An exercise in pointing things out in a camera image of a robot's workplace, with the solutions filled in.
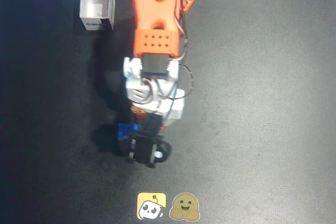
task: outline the wire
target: wire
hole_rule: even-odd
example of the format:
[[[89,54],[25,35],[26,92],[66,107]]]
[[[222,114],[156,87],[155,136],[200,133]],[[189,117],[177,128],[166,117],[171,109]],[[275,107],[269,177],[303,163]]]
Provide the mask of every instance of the wire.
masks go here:
[[[160,87],[160,84],[159,84],[158,80],[154,79],[154,81],[155,81],[155,83],[156,83],[156,85],[157,85],[157,88],[158,88],[159,92],[162,93],[162,89],[161,89],[161,87]],[[176,86],[176,82],[174,82],[174,84],[172,85],[172,88],[170,89],[169,94],[168,94],[167,96],[170,96],[170,95],[172,94],[172,92],[173,92],[175,86]],[[161,104],[162,104],[162,100],[160,100],[160,101],[158,102],[157,107],[156,107],[156,110],[155,110],[153,113],[156,113],[156,112],[159,110]]]
[[[135,101],[129,99],[131,102],[133,102],[135,104],[139,104],[139,105],[144,105],[144,104],[151,103],[153,101],[153,98],[154,98],[154,91],[153,91],[153,86],[152,86],[151,82],[148,79],[145,79],[145,78],[143,78],[143,80],[145,82],[147,82],[147,84],[148,84],[148,86],[150,88],[150,92],[148,93],[147,97],[145,97],[141,102],[135,102]]]
[[[175,10],[177,8],[177,0],[175,1]],[[183,11],[183,0],[181,0],[181,16],[184,16],[184,11]],[[176,12],[174,12],[174,20],[175,23],[177,25],[177,27],[179,28],[180,32],[182,33],[183,37],[184,37],[184,47],[183,47],[183,52],[180,56],[176,57],[176,58],[170,58],[170,60],[174,60],[174,61],[179,61],[182,60],[188,51],[188,36],[187,33],[184,29],[184,27],[180,24],[180,21],[178,20],[178,17],[176,16]]]
[[[162,89],[161,89],[161,87],[160,87],[160,84],[159,84],[159,82],[157,82],[157,87],[158,87],[158,89],[159,89],[159,96],[160,96],[162,99],[169,99],[169,100],[173,100],[173,101],[174,101],[174,100],[178,100],[178,99],[182,99],[182,98],[185,98],[185,97],[187,97],[188,95],[190,95],[191,92],[193,91],[193,89],[194,89],[194,78],[193,78],[193,73],[190,71],[190,69],[189,69],[186,65],[182,65],[182,67],[183,67],[184,69],[186,69],[186,70],[188,71],[189,75],[190,75],[190,87],[189,87],[189,90],[188,90],[187,94],[185,94],[185,95],[182,96],[182,97],[178,97],[178,98],[176,98],[176,97],[169,97],[170,94],[168,94],[168,95],[164,95],[164,94],[163,94]]]
[[[182,26],[180,26],[180,27],[181,27],[182,30],[184,31],[184,34],[187,36],[187,32],[186,32],[186,30],[185,30],[185,17],[184,17],[185,13],[184,13],[184,8],[183,8],[183,0],[181,0],[180,5],[181,5],[181,19],[182,19],[182,25],[183,25],[183,27],[182,27]],[[184,55],[182,54],[183,57],[180,59],[181,63],[184,62],[184,60],[185,60],[185,56],[187,55],[187,51],[188,51],[187,39],[185,39],[184,42],[185,42],[185,44],[184,44],[184,46],[185,46],[185,47],[184,47]],[[176,97],[177,89],[178,89],[178,87],[179,87],[178,84],[180,83],[180,75],[181,75],[181,71],[180,71],[180,70],[178,71],[178,75],[179,75],[179,76],[178,76],[178,79],[177,79],[177,81],[176,81],[176,88],[175,88],[173,97]],[[165,123],[167,122],[167,119],[169,118],[170,114],[172,113],[172,109],[173,109],[174,102],[175,102],[175,100],[172,100],[172,104],[170,105],[170,108],[169,108],[169,110],[168,110],[167,115],[165,116],[164,120],[162,121],[162,125],[165,125]]]

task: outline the smiling face logo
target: smiling face logo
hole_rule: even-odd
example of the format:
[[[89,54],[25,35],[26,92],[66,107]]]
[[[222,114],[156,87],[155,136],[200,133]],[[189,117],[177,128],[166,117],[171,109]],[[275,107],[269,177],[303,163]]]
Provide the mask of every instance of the smiling face logo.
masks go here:
[[[174,198],[169,216],[174,220],[198,221],[200,213],[197,198],[190,193],[177,195]]]
[[[140,193],[138,195],[138,219],[157,219],[163,216],[166,196],[163,193]]]

